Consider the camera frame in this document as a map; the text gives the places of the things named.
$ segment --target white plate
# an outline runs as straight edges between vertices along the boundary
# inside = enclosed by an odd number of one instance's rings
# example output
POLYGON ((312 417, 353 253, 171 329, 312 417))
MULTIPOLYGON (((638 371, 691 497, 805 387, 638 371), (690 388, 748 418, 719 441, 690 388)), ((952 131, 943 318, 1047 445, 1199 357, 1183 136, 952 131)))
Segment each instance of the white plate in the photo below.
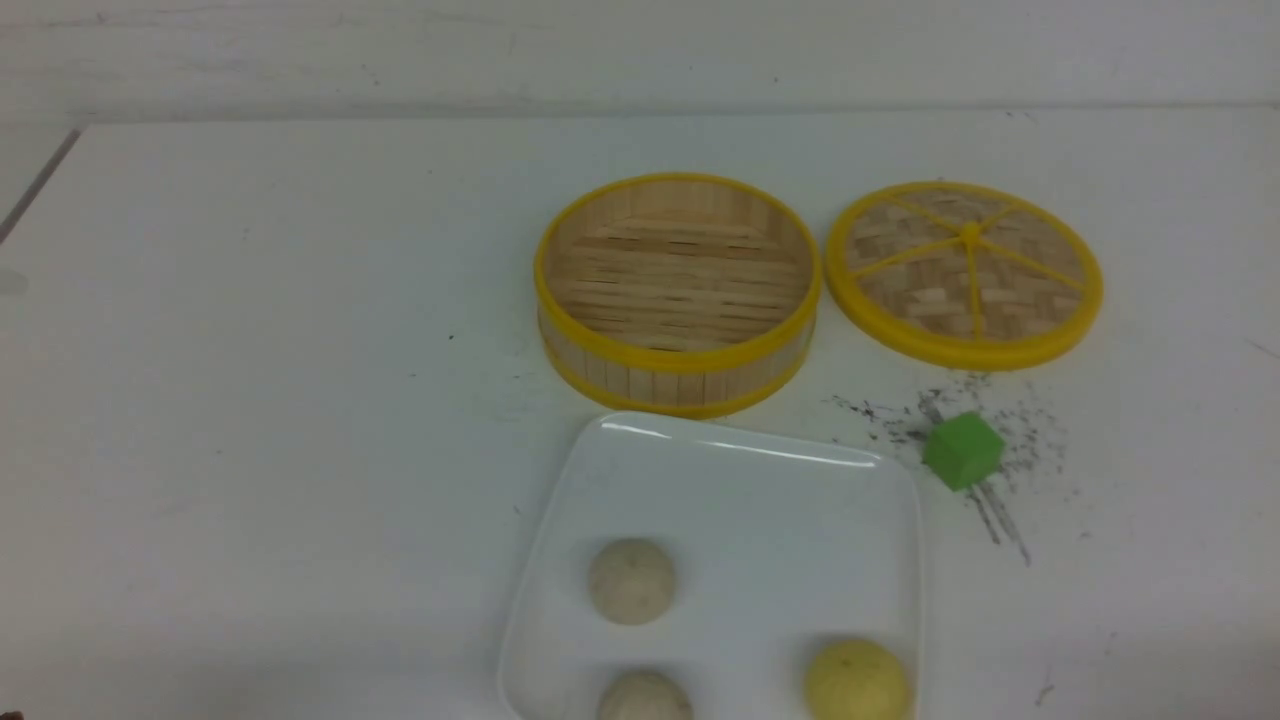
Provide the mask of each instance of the white plate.
POLYGON ((525 720, 594 720, 622 670, 666 673, 698 720, 808 719, 801 678, 836 638, 890 648, 919 687, 920 514, 901 465, 840 446, 620 413, 579 436, 512 606, 498 662, 525 720), (600 618, 595 553, 650 538, 677 597, 658 620, 600 618))

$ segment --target woven bamboo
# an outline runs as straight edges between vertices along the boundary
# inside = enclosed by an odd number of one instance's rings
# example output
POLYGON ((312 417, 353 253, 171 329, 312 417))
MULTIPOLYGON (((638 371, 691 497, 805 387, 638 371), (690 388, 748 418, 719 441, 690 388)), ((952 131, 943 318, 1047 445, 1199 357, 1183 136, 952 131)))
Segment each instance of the woven bamboo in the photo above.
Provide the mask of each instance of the woven bamboo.
POLYGON ((570 206, 543 238, 535 278, 548 355, 571 384, 616 407, 705 418, 799 368, 820 269, 777 200, 666 174, 570 206))
POLYGON ((1101 302, 1101 272, 1070 228, 987 188, 881 191, 850 208, 829 242, 840 245, 828 247, 828 270, 846 313, 940 364, 1044 361, 1083 337, 1101 302))

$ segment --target white table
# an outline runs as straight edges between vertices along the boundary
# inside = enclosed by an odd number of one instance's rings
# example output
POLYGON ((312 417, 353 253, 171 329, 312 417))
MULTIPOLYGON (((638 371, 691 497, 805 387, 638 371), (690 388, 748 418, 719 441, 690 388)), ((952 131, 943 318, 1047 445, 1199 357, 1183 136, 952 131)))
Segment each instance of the white table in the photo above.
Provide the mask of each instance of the white table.
POLYGON ((808 365, 724 420, 916 470, 927 717, 1271 716, 1265 109, 90 128, 0 247, 29 279, 0 297, 0 701, 35 719, 502 716, 488 674, 509 593, 602 413, 543 359, 534 247, 576 195, 673 168, 758 184, 819 236, 881 186, 992 184, 1101 260, 1103 311, 1050 365, 923 365, 824 300, 808 365), (1015 436, 996 482, 1029 566, 890 434, 928 389, 1015 436))

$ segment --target green cube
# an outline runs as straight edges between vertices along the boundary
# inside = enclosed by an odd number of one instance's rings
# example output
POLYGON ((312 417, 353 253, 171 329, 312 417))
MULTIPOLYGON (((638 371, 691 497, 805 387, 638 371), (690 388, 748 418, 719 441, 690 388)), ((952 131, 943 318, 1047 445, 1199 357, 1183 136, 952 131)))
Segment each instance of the green cube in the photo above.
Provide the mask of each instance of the green cube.
POLYGON ((956 492, 969 489, 1000 469, 1005 441, 977 413, 941 423, 924 443, 924 464, 956 492))

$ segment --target dough ball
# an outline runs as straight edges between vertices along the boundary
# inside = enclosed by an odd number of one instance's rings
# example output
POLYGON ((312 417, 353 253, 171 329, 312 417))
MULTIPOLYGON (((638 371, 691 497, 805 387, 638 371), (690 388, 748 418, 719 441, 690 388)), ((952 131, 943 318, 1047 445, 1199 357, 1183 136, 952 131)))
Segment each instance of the dough ball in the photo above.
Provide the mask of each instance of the dough ball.
POLYGON ((657 620, 676 597, 676 569, 660 547, 643 539, 609 543, 591 561, 591 602, 620 625, 657 620))
POLYGON ((860 638, 823 648, 809 664, 804 685, 814 720, 901 720, 911 705, 902 664, 860 638))
POLYGON ((627 673, 600 696, 596 720, 692 720, 689 696, 666 675, 627 673))

